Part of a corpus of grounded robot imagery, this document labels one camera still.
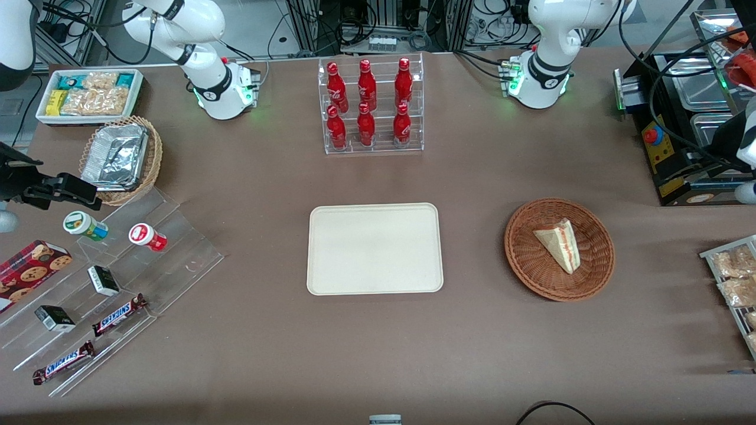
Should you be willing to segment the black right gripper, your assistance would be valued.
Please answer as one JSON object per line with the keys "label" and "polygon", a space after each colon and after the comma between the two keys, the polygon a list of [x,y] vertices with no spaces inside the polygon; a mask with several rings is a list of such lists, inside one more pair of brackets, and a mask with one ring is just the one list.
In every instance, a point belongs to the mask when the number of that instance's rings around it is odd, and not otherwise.
{"label": "black right gripper", "polygon": [[[53,201],[58,201],[53,186],[48,183],[51,177],[37,169],[43,164],[43,161],[36,161],[2,142],[2,201],[32,205],[41,210],[48,210]],[[102,209],[102,200],[97,197],[96,186],[70,173],[62,172],[57,175],[57,193],[65,201],[84,205],[90,210]]]}

